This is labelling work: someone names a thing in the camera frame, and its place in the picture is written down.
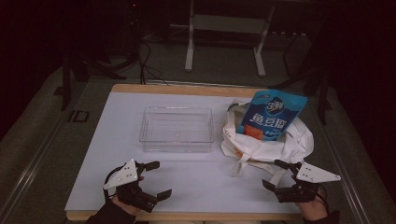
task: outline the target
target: clear plastic box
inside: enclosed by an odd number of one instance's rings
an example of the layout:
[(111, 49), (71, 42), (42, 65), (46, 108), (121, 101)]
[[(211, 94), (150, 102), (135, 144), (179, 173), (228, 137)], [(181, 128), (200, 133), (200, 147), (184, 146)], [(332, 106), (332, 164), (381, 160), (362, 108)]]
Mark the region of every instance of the clear plastic box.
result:
[(145, 108), (139, 141), (145, 151), (209, 152), (214, 141), (210, 108)]

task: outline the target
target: snack bag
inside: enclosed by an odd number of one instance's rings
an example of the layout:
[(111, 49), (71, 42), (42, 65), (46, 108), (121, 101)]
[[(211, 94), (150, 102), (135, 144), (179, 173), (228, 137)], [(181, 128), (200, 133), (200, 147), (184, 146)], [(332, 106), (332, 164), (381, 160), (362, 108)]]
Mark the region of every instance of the snack bag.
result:
[(284, 91), (254, 94), (237, 133), (263, 141), (276, 141), (304, 109), (307, 98)]

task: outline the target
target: black sleeve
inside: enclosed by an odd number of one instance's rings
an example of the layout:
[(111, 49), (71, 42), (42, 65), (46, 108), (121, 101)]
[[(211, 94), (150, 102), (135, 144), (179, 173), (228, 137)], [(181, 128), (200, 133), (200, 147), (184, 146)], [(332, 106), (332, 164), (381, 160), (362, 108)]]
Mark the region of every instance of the black sleeve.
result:
[(340, 222), (340, 212), (331, 212), (327, 217), (315, 221), (308, 221), (304, 218), (304, 224), (338, 224)]
[(131, 224), (134, 223), (135, 216), (131, 216), (112, 202), (107, 202), (96, 213), (88, 218), (86, 224)]

